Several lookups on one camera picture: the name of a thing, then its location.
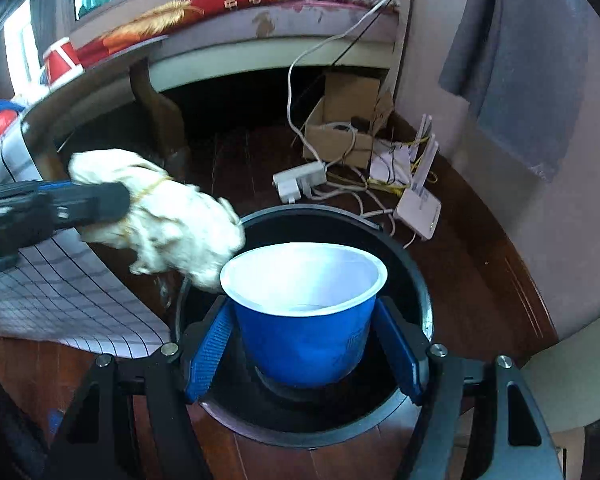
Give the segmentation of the white paper wad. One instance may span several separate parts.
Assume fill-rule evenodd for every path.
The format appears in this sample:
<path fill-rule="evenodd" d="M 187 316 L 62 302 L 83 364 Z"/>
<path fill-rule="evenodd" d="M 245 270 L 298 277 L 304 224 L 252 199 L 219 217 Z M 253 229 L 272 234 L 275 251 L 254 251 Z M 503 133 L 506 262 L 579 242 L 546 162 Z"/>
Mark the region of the white paper wad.
<path fill-rule="evenodd" d="M 222 267 L 245 245 L 242 220 L 228 200 L 175 181 L 134 152 L 76 153 L 68 173 L 77 184 L 121 183 L 129 190 L 130 208 L 123 219 L 79 232 L 84 242 L 135 252 L 129 265 L 133 274 L 175 270 L 197 288 L 215 292 Z"/>

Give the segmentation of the blue plastic cup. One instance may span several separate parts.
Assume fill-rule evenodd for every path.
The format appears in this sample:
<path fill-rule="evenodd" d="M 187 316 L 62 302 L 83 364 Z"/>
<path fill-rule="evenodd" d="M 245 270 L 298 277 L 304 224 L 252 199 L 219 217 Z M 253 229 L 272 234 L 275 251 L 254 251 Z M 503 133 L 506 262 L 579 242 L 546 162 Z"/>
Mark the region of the blue plastic cup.
<path fill-rule="evenodd" d="M 248 358 L 297 389 L 334 384 L 358 365 L 387 278 L 376 256 L 326 243 L 259 247 L 220 274 Z"/>

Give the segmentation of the white grid tablecloth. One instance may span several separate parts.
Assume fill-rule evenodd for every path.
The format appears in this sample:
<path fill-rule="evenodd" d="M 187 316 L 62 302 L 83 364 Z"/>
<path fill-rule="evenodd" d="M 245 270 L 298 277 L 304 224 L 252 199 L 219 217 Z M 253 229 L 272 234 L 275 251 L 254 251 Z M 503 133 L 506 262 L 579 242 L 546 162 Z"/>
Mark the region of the white grid tablecloth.
<path fill-rule="evenodd" d="M 14 129 L 0 140 L 0 185 L 43 181 Z M 79 226 L 21 248 L 0 272 L 0 337 L 50 341 L 76 349 L 144 358 L 169 330 L 80 239 Z"/>

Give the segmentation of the brown wooden table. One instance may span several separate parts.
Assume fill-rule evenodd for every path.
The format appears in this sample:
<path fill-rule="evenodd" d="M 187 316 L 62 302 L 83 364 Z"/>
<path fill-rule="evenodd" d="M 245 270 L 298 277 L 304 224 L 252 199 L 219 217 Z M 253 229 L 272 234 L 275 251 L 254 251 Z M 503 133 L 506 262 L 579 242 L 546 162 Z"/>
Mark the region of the brown wooden table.
<path fill-rule="evenodd" d="M 180 109 L 150 81 L 149 61 L 161 48 L 163 36 L 134 44 L 92 65 L 50 90 L 22 115 L 24 143 L 44 178 L 61 178 L 56 143 L 96 117 L 135 100 L 154 125 L 160 157 L 173 177 L 183 180 L 189 162 Z"/>

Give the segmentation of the white wifi router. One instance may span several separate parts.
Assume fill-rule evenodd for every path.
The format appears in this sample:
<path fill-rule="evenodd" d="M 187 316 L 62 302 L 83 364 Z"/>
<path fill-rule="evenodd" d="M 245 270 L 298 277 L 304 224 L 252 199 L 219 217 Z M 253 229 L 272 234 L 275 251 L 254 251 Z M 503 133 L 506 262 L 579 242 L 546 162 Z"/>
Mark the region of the white wifi router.
<path fill-rule="evenodd" d="M 393 219 L 422 240 L 432 239 L 441 212 L 440 200 L 425 188 L 438 149 L 432 117 L 423 114 L 415 139 L 408 146 L 408 181 L 393 211 Z"/>

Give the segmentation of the white power strip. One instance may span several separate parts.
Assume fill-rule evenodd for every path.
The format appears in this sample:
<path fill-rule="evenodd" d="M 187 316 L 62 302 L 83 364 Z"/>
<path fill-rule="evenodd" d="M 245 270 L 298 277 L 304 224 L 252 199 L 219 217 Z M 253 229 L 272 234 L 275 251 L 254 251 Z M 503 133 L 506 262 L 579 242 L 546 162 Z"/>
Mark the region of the white power strip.
<path fill-rule="evenodd" d="M 273 176 L 273 185 L 283 204 L 293 204 L 312 188 L 325 184 L 327 181 L 324 162 L 308 162 Z"/>

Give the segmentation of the brown cardboard box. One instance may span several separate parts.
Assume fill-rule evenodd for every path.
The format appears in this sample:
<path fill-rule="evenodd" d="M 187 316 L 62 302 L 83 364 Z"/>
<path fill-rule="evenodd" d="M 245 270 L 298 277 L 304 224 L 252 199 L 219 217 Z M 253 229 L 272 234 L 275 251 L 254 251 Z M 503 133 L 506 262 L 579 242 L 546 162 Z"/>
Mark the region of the brown cardboard box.
<path fill-rule="evenodd" d="M 327 73 L 324 96 L 303 127 L 306 140 L 326 165 L 366 169 L 375 138 L 393 112 L 381 81 L 344 73 Z"/>

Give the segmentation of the grey hanging cloth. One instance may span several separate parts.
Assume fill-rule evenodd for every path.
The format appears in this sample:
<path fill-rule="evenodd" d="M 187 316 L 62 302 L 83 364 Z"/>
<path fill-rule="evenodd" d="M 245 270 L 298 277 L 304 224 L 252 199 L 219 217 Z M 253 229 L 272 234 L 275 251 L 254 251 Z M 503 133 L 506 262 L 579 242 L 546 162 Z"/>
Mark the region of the grey hanging cloth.
<path fill-rule="evenodd" d="M 586 0 L 466 0 L 439 78 L 478 128 L 532 174 L 567 154 L 588 62 Z"/>

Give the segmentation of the bed with white frame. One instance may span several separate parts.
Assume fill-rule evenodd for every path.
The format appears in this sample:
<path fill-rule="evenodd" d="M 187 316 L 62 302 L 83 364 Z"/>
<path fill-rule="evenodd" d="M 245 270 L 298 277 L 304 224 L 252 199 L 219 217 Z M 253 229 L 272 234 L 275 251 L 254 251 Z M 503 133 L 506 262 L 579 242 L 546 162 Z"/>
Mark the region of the bed with white frame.
<path fill-rule="evenodd" d="M 81 18 L 69 35 L 75 48 L 137 15 L 171 0 L 114 0 Z M 227 13 L 165 36 L 150 58 L 157 91 L 227 75 L 299 66 L 342 66 L 388 70 L 398 44 L 399 14 L 381 13 L 350 36 L 303 55 L 320 41 L 343 32 L 366 13 L 360 6 L 328 1 L 287 3 Z"/>

